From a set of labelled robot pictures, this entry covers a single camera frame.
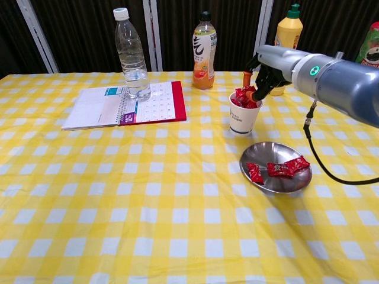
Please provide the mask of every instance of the paper cup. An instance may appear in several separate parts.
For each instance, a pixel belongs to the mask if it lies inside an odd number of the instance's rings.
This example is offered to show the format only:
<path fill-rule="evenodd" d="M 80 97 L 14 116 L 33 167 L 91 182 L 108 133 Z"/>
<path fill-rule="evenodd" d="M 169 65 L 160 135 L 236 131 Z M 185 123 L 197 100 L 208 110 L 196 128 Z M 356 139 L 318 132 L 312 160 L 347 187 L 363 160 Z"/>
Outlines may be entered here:
<path fill-rule="evenodd" d="M 230 130 L 236 136 L 247 136 L 253 130 L 256 117 L 261 109 L 262 102 L 259 101 L 256 104 L 257 108 L 241 108 L 240 106 L 232 103 L 231 99 L 236 97 L 236 93 L 233 92 L 229 96 L 230 104 Z"/>

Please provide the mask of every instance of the notebook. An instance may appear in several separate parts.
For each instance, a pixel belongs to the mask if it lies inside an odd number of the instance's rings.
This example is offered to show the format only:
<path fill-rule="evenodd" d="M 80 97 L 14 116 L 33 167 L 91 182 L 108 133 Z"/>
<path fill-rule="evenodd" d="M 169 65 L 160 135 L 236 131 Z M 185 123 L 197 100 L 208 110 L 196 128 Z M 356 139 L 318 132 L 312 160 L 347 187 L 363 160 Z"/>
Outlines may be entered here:
<path fill-rule="evenodd" d="M 126 86 L 81 90 L 62 130 L 187 119 L 180 81 L 150 84 L 151 97 L 135 101 Z"/>

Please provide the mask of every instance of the mustard bottle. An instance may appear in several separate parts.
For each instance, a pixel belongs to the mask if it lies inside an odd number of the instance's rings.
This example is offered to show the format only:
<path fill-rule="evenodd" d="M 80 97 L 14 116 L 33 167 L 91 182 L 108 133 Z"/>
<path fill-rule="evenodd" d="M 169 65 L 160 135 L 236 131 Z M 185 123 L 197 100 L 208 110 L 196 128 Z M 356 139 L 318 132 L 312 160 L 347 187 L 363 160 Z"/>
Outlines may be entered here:
<path fill-rule="evenodd" d="M 298 39 L 300 38 L 303 24 L 299 19 L 299 4 L 292 4 L 291 9 L 279 24 L 277 35 L 275 36 L 275 45 L 286 47 L 288 49 L 296 49 Z M 272 96 L 280 96 L 283 94 L 285 87 L 275 88 L 270 92 Z"/>

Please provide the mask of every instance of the table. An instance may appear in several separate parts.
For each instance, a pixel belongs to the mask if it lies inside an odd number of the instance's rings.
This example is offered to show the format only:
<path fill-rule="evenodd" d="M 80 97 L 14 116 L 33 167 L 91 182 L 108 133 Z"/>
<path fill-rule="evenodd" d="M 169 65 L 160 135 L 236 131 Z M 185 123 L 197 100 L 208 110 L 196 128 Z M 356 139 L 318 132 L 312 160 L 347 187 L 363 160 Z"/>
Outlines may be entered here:
<path fill-rule="evenodd" d="M 302 131 L 312 100 L 287 87 L 251 137 L 229 132 L 228 95 L 181 80 L 188 120 L 61 131 L 79 90 L 119 73 L 0 80 L 1 283 L 379 283 L 379 186 L 344 186 L 316 164 Z M 311 125 L 326 166 L 379 174 L 379 131 L 319 105 Z M 312 163 L 300 196 L 266 195 L 241 174 L 252 143 L 277 141 Z"/>

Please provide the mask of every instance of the silver plate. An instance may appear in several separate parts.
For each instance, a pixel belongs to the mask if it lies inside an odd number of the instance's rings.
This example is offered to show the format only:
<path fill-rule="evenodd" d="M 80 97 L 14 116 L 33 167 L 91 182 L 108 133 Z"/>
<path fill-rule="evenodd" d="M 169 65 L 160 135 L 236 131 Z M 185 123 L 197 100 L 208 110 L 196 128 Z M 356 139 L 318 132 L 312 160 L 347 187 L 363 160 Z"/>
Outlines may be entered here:
<path fill-rule="evenodd" d="M 259 185 L 254 182 L 253 184 L 257 187 L 270 192 L 292 193 L 302 190 L 310 183 L 312 179 L 311 167 L 296 172 L 293 177 L 278 177 L 268 175 L 267 163 L 281 164 L 300 156 L 301 154 L 298 151 L 286 145 L 275 142 L 260 142 L 251 145 L 243 152 L 239 166 L 242 173 L 250 180 L 246 163 L 259 165 L 265 184 Z"/>

